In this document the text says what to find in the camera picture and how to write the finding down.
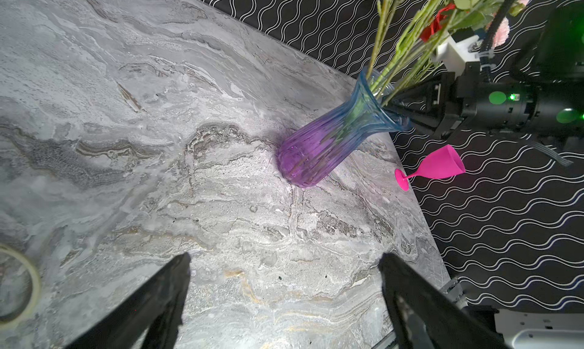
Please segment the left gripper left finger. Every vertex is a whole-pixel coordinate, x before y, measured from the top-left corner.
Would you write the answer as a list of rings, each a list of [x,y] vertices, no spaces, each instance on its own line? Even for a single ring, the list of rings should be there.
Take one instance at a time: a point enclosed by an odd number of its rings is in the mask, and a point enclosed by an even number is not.
[[[69,348],[131,348],[145,334],[143,348],[173,348],[191,278],[191,257],[172,258],[108,316]]]

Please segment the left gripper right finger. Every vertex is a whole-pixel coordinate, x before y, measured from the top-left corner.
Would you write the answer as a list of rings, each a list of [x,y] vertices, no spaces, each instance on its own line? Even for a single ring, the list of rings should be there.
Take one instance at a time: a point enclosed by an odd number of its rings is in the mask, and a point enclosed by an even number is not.
[[[505,348],[394,253],[378,263],[382,292],[400,348]]]

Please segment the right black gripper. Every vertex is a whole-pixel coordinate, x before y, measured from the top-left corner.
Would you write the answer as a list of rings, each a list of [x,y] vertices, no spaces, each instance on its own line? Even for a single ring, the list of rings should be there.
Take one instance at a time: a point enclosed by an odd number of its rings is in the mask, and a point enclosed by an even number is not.
[[[448,139],[462,131],[516,136],[534,114],[534,89],[522,83],[486,82],[479,62],[456,78],[444,72],[396,92],[387,109],[410,119],[424,134]]]

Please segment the red pink rose stem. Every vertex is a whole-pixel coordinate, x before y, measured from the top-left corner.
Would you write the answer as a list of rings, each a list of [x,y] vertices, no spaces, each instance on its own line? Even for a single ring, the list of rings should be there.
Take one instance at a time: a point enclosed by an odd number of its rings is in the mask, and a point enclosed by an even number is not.
[[[440,65],[430,60],[433,50],[458,30],[482,28],[494,19],[504,0],[447,0],[439,7],[430,26],[406,58],[401,70],[389,81],[404,90],[426,79]]]

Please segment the purple blue glass vase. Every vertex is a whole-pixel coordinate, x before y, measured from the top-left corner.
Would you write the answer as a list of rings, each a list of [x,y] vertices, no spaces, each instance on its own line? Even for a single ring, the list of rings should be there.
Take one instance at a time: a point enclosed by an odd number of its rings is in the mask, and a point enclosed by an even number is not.
[[[281,175],[301,188],[315,186],[349,154],[373,134],[407,131],[405,116],[381,107],[380,102],[394,92],[394,84],[373,93],[369,82],[380,72],[361,72],[351,96],[340,106],[295,131],[278,148],[276,161]]]

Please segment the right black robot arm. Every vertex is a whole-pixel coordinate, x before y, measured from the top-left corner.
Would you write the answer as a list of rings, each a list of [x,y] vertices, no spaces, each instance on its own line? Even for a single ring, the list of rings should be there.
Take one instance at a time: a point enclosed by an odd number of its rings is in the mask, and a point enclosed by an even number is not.
[[[566,143],[583,137],[583,5],[559,7],[541,34],[526,43],[510,68],[511,83],[491,78],[489,62],[503,14],[503,0],[476,61],[460,75],[447,72],[386,96],[386,109],[424,134],[449,140],[461,131],[483,131],[517,140],[522,134]]]

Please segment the magenta plastic goblet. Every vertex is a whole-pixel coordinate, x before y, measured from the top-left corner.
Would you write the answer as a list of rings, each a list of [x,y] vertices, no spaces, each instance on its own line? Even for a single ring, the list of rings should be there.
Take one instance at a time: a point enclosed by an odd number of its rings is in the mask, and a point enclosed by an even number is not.
[[[465,165],[458,152],[453,146],[446,145],[428,154],[421,161],[418,169],[410,175],[396,169],[395,180],[402,190],[408,191],[410,188],[409,180],[414,177],[421,176],[429,180],[443,180],[465,172]]]

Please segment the beige handled scissors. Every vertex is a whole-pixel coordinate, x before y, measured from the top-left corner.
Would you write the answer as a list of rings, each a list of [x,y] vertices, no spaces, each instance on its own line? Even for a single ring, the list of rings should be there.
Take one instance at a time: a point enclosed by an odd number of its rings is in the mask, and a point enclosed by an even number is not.
[[[1,254],[10,256],[20,263],[13,264],[8,270],[1,265],[1,330],[13,329],[29,319],[42,294],[40,272],[34,262],[15,248],[1,244]]]

